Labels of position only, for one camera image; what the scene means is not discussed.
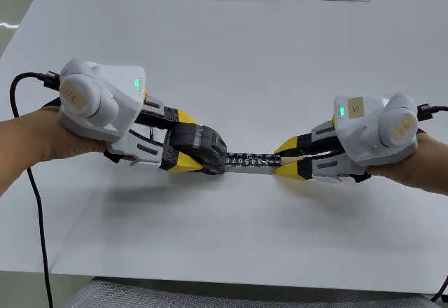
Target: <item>label sticker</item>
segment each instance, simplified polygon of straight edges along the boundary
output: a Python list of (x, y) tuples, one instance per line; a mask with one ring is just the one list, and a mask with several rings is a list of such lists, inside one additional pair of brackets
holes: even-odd
[(414, 116), (410, 113), (405, 115), (401, 121), (398, 123), (397, 127), (392, 129), (391, 136), (392, 139), (397, 141), (398, 143), (403, 142), (407, 133), (410, 130), (413, 130), (416, 126), (416, 120)]
[(349, 119), (362, 118), (364, 116), (364, 99), (362, 97), (347, 100)]
[(60, 94), (75, 106), (78, 110), (82, 110), (87, 104), (87, 99), (76, 89), (76, 87), (69, 81), (65, 81), (59, 90)]

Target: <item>wrist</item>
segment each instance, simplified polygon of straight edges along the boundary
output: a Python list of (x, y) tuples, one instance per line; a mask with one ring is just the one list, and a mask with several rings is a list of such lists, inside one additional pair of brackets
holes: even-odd
[(41, 161), (43, 146), (31, 132), (24, 129), (16, 120), (1, 123), (0, 133), (9, 146), (2, 148), (2, 159), (9, 167), (17, 167), (21, 171)]

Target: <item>black wire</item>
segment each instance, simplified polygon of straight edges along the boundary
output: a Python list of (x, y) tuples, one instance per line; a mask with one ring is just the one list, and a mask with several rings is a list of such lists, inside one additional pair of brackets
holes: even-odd
[(433, 106), (430, 109), (431, 113), (437, 113), (440, 111), (446, 111), (448, 112), (448, 106)]
[(447, 289), (448, 286), (448, 276), (445, 279), (445, 281), (443, 281), (442, 286), (440, 287), (439, 291), (431, 298), (432, 302), (435, 302), (438, 300), (438, 298), (440, 298), (443, 294), (443, 292), (445, 292), (445, 289)]
[[(19, 116), (19, 111), (17, 110), (17, 104), (15, 103), (15, 89), (17, 87), (17, 84), (24, 78), (37, 78), (40, 81), (43, 81), (45, 79), (45, 77), (46, 76), (43, 75), (42, 73), (26, 72), (26, 73), (21, 73), (20, 75), (18, 75), (14, 78), (13, 82), (11, 83), (10, 90), (9, 90), (9, 100), (10, 100), (11, 108), (13, 110), (14, 118), (17, 118)], [(50, 276), (48, 273), (48, 258), (47, 258), (47, 248), (46, 248), (46, 243), (45, 243), (45, 232), (43, 231), (43, 212), (42, 212), (41, 195), (39, 194), (39, 189), (37, 188), (31, 168), (27, 169), (27, 173), (28, 173), (28, 177), (29, 177), (29, 182), (31, 183), (31, 187), (33, 188), (33, 191), (34, 191), (34, 195), (36, 196), (37, 215), (38, 215), (38, 221), (39, 221), (39, 234), (41, 236), (43, 275), (45, 277), (45, 288), (47, 290), (48, 306), (50, 308), (53, 308), (53, 297), (51, 295)]]

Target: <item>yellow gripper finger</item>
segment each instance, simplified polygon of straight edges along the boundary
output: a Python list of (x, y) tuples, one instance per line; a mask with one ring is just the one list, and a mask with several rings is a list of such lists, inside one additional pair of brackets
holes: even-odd
[(297, 180), (310, 180), (313, 178), (313, 163), (311, 157), (289, 162), (274, 170), (274, 174)]

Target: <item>power cord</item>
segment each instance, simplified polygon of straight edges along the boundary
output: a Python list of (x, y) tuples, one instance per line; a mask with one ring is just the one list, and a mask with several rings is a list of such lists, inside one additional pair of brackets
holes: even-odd
[[(19, 111), (17, 109), (17, 104), (15, 103), (15, 89), (17, 84), (25, 78), (37, 78), (40, 81), (43, 81), (43, 85), (47, 88), (51, 88), (54, 90), (59, 90), (59, 75), (56, 73), (49, 72), (46, 75), (43, 73), (34, 73), (34, 72), (26, 72), (21, 73), (16, 76), (11, 83), (11, 87), (9, 90), (9, 101), (11, 105), (11, 109), (13, 110), (14, 118), (19, 116)], [(48, 272), (48, 258), (47, 258), (47, 248), (45, 243), (45, 232), (43, 230), (43, 211), (42, 211), (42, 200), (41, 194), (39, 193), (39, 189), (37, 188), (36, 181), (34, 180), (33, 171), (31, 168), (27, 169), (29, 182), (31, 183), (31, 187), (33, 188), (34, 195), (36, 196), (37, 203), (37, 216), (38, 216), (38, 224), (39, 224), (39, 235), (41, 238), (41, 250), (42, 250), (42, 261), (43, 261), (43, 276), (45, 278), (45, 289), (47, 290), (47, 299), (49, 308), (53, 308), (53, 297), (51, 295), (51, 286), (50, 286), (50, 275)]]
[(445, 292), (445, 289), (447, 289), (448, 286), (448, 276), (445, 279), (445, 281), (443, 281), (442, 286), (440, 287), (439, 291), (431, 298), (432, 302), (437, 301), (443, 294), (443, 292)]

